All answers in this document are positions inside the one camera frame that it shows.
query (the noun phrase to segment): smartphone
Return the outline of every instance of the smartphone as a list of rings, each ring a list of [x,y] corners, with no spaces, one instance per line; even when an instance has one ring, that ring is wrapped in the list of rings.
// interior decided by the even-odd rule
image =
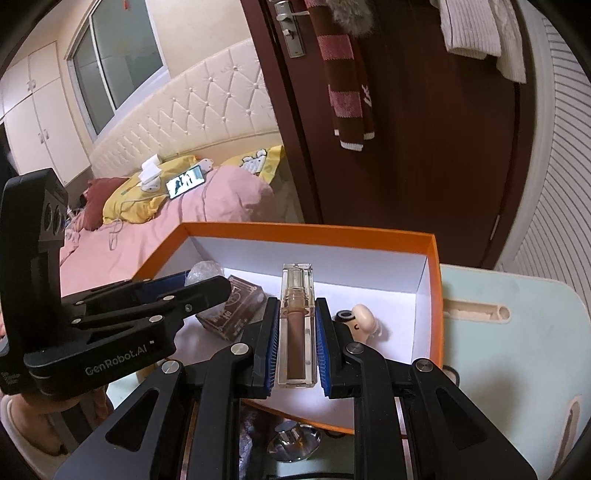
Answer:
[[[185,173],[181,173],[166,182],[166,189],[168,190],[170,199],[173,199],[189,190],[193,190],[195,187],[199,187],[202,183],[205,183],[203,173],[201,172],[201,168],[195,165]]]

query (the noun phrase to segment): lip gloss tube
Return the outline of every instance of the lip gloss tube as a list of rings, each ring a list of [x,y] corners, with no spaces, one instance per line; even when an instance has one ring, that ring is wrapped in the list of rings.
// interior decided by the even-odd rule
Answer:
[[[312,265],[284,265],[281,292],[277,384],[313,387],[317,367]]]

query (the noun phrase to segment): pink bedsheet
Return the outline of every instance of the pink bedsheet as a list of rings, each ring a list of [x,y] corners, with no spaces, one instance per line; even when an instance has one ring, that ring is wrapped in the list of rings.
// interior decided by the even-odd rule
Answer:
[[[204,185],[165,203],[140,225],[103,225],[82,230],[61,249],[61,294],[131,278],[162,241],[182,222],[275,222],[273,191],[264,181],[234,166],[207,175]],[[113,229],[121,229],[113,235]],[[109,249],[109,236],[114,249]]]

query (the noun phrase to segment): table surface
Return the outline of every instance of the table surface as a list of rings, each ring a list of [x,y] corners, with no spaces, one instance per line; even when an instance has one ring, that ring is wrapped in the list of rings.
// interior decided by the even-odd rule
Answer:
[[[507,323],[447,317],[444,363],[458,371],[462,391],[538,478],[548,478],[575,397],[576,438],[591,417],[591,322],[584,304],[553,280],[451,265],[441,266],[441,277],[445,299],[509,308]],[[109,396],[117,405],[136,386],[130,375],[112,384]]]

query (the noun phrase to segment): red pillow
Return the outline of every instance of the red pillow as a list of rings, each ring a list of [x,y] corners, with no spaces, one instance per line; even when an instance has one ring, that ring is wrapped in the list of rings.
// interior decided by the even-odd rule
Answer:
[[[86,230],[97,230],[103,224],[103,208],[113,192],[129,179],[94,179],[88,181],[86,207],[82,226]]]

